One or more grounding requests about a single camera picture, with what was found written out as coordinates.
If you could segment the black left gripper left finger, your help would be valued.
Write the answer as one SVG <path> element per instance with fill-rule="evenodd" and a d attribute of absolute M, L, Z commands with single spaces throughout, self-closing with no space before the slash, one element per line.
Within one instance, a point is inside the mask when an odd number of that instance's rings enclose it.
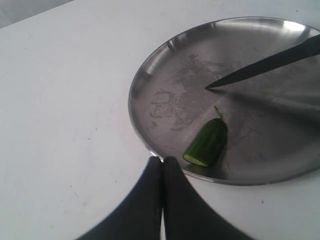
<path fill-rule="evenodd" d="M 150 157 L 139 180 L 104 220 L 80 240 L 159 240 L 162 221 L 162 162 Z"/>

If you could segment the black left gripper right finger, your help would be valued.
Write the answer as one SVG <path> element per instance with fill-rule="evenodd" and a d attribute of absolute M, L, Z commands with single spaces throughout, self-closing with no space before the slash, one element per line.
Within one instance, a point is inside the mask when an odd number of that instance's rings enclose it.
<path fill-rule="evenodd" d="M 167 240 L 251 240 L 215 212 L 184 175 L 176 158 L 162 163 L 162 191 Z"/>

